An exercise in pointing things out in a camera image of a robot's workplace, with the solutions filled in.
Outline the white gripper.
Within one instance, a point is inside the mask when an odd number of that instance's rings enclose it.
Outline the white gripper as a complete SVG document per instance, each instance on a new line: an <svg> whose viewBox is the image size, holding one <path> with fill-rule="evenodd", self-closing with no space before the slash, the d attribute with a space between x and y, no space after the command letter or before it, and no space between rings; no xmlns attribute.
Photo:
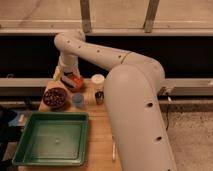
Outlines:
<svg viewBox="0 0 213 171"><path fill-rule="evenodd" d="M53 74L53 80L58 81L62 76L66 76L72 81L78 81L80 79L80 71L77 67L72 67L69 71L64 71L62 67L57 66Z"/></svg>

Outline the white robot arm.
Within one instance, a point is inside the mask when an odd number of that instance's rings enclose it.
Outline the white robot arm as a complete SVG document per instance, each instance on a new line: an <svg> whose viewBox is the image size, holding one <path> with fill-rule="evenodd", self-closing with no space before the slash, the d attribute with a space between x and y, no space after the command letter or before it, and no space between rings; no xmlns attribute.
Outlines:
<svg viewBox="0 0 213 171"><path fill-rule="evenodd" d="M108 71L104 100L122 171L177 171L162 118L157 93L165 72L155 59L141 54L95 45L80 31L59 33L62 71L77 71L78 58Z"/></svg>

